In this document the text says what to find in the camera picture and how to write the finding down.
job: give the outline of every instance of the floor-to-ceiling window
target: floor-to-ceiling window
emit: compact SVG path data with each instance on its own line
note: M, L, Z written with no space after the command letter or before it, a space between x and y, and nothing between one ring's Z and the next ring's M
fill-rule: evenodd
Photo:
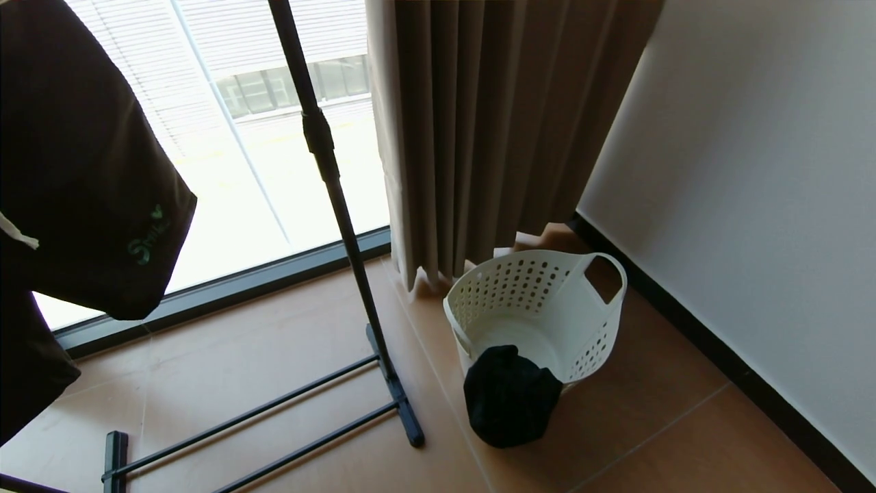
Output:
M67 0L199 197L168 293L340 239L266 0ZM364 0L290 0L357 232L387 225ZM38 295L53 329L99 313Z

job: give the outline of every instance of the black garment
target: black garment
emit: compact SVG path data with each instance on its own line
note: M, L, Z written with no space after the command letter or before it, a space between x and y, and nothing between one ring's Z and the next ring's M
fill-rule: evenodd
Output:
M78 376L30 291L145 318L196 199L109 56L63 0L0 6L3 443Z
M471 429L489 445L507 448L544 435L562 382L519 356L516 346L496 346L469 368L463 389Z

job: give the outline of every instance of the white wall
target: white wall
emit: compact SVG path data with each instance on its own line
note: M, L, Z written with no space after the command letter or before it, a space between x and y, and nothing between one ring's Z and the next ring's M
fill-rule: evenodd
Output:
M876 2L667 0L578 211L876 482Z

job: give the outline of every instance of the drawstring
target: drawstring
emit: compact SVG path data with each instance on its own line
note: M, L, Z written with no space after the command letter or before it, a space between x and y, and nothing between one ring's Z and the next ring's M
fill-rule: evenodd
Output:
M31 238L30 236L24 236L24 234L21 234L18 228L15 227L14 224L12 224L12 221L7 219L2 212L0 212L0 229L8 234L10 238L21 241L30 248L33 248L34 250L39 247L38 239Z

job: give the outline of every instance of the brown curtain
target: brown curtain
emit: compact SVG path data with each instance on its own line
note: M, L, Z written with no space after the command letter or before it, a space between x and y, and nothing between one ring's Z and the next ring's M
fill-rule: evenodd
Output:
M566 221L661 0L366 0L392 255L409 289Z

